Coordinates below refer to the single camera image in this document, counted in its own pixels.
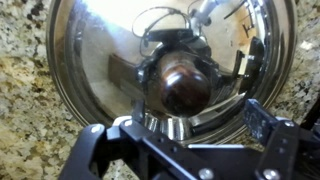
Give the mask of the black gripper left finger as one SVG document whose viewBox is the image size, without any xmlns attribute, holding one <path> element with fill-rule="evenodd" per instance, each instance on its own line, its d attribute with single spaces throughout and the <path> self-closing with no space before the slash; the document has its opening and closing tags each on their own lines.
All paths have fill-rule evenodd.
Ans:
<svg viewBox="0 0 320 180">
<path fill-rule="evenodd" d="M 86 126 L 58 180 L 102 180 L 110 163 L 123 160 L 141 180 L 213 180 L 214 170 L 191 150 L 143 126 L 144 103 L 107 128 Z"/>
</svg>

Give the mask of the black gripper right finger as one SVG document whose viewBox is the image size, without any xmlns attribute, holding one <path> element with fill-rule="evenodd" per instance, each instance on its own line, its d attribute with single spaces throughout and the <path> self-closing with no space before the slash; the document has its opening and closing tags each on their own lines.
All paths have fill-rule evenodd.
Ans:
<svg viewBox="0 0 320 180">
<path fill-rule="evenodd" d="M 256 99 L 247 99 L 243 121 L 264 147 L 255 168 L 259 180 L 320 180 L 318 129 L 307 130 L 269 113 Z"/>
</svg>

